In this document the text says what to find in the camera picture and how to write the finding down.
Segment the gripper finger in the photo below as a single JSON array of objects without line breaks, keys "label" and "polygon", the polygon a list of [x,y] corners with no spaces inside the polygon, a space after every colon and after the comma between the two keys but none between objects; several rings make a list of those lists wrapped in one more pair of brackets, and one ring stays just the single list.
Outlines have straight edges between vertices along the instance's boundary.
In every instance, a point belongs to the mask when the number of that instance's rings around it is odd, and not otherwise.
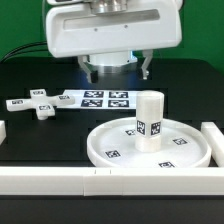
[{"label": "gripper finger", "polygon": [[143,50],[142,54],[144,57],[144,61],[141,65],[141,72],[142,72],[143,79],[146,80],[149,75],[148,66],[150,65],[151,60],[153,58],[153,51],[152,50]]},{"label": "gripper finger", "polygon": [[89,83],[95,83],[98,80],[98,71],[94,70],[92,66],[87,62],[87,57],[79,56],[78,63],[82,70],[86,73],[87,81]]}]

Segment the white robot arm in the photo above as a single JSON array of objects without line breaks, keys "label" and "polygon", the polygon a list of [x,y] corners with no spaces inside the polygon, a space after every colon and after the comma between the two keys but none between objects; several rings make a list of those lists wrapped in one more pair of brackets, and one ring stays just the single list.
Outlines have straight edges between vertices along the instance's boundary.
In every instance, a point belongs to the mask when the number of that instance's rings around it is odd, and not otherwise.
[{"label": "white robot arm", "polygon": [[77,57],[88,78],[135,69],[146,79],[155,49],[182,40],[184,0],[46,0],[49,52]]}]

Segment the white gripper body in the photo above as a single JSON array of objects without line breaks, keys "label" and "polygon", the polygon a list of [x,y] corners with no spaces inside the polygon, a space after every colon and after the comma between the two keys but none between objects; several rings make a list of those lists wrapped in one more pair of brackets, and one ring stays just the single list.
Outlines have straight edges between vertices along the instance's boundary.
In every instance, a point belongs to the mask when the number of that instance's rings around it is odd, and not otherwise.
[{"label": "white gripper body", "polygon": [[54,57],[168,48],[182,40],[182,0],[126,0],[123,10],[109,13],[96,12],[88,0],[48,2],[46,37]]}]

